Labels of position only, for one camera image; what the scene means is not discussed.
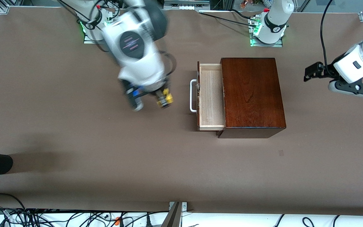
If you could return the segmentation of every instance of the wooden box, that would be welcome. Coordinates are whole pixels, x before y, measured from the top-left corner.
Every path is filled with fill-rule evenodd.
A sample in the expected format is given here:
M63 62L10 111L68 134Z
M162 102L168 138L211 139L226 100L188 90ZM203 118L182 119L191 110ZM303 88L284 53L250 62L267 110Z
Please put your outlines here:
M269 138L286 128L274 58L198 62L197 71L199 131L216 131L218 138Z

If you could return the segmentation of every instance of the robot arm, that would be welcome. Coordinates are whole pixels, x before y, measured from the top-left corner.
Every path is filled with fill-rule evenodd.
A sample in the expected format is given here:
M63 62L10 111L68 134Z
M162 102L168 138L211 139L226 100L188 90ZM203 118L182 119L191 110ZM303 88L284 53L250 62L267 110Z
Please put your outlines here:
M96 7L104 0L58 1L76 11L89 38L107 43L121 66L118 78L134 111L143 107L141 96L148 94L156 97L161 108L173 102L169 92L170 73L164 73L160 52L154 43L167 30L167 18L156 3L152 0L124 0L128 8L113 20L111 12Z
M284 35L286 23L293 11L292 0L274 0L270 11L260 14L261 27L254 35L263 43L276 43Z
M363 97L363 41L337 57L327 68L321 62L307 67L304 82L330 77L333 78L330 91Z

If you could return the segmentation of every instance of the brown table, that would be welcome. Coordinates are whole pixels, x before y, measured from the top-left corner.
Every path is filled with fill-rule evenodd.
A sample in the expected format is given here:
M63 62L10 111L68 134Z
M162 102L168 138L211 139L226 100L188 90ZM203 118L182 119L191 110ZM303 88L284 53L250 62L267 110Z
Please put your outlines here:
M303 82L323 59L321 14L293 14L283 48L250 47L246 27L195 11L167 14L175 102L161 110L145 97L138 113L115 61L82 44L65 9L0 16L0 154L18 164L0 192L29 208L163 210L180 200L197 212L363 214L363 99L329 92L328 79ZM324 34L331 62L363 39L363 23L328 14ZM189 81L197 61L222 57L275 57L287 129L270 139L196 131Z

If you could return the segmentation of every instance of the drawer handle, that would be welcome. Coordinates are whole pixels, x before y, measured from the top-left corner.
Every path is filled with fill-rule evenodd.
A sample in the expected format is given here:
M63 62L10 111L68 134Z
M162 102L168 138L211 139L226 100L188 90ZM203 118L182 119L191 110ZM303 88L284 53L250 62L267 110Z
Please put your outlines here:
M193 113L197 113L196 109L193 109L193 83L197 82L197 79L192 79L190 81L190 111Z

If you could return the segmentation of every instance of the green light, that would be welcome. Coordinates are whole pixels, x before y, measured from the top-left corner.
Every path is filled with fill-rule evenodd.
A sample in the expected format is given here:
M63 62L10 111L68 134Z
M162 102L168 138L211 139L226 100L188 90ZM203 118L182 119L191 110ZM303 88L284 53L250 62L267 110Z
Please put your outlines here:
M258 34L260 33L260 29L261 29L261 23L258 23L258 25L255 27L253 34L255 36L258 36Z
M86 34L86 32L85 32L85 27L84 27L84 25L81 23L81 26L82 26L82 30L83 30L83 32Z

